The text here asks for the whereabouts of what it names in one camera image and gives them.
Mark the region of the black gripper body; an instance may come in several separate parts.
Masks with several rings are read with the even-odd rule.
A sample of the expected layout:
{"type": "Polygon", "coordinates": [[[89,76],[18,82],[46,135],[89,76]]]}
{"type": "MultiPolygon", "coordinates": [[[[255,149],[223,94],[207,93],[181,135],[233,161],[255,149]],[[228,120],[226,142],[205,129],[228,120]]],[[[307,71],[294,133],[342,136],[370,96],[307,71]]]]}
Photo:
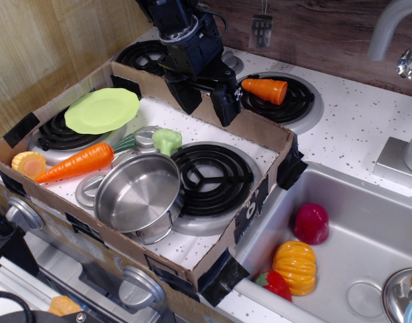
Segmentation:
{"type": "Polygon", "coordinates": [[[234,72],[221,60],[223,36],[213,13],[160,13],[158,30],[159,40],[168,51],[159,60],[165,76],[215,83],[224,79],[225,72],[234,72]]]}

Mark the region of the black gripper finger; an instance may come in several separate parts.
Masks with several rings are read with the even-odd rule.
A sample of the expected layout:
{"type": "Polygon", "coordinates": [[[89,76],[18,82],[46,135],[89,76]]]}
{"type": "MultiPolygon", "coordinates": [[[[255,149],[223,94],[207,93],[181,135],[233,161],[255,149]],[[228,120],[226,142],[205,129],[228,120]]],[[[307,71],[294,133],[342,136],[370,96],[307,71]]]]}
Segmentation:
{"type": "Polygon", "coordinates": [[[178,105],[188,115],[199,107],[202,102],[201,92],[193,88],[187,80],[166,74],[165,82],[178,105]]]}
{"type": "Polygon", "coordinates": [[[223,127],[227,127],[240,113],[242,90],[234,72],[225,72],[224,79],[216,81],[211,93],[215,113],[223,127]]]}

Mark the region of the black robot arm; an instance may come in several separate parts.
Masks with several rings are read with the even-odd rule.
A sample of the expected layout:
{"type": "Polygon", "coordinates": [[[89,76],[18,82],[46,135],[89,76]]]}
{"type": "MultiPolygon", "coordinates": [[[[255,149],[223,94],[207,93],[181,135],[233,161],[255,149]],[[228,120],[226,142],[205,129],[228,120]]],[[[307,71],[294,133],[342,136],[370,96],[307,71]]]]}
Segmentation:
{"type": "Polygon", "coordinates": [[[221,14],[199,1],[139,1],[140,8],[158,29],[167,53],[158,61],[170,93],[192,114],[207,92],[222,126],[240,113],[240,86],[236,73],[222,60],[225,32],[218,30],[221,14]]]}

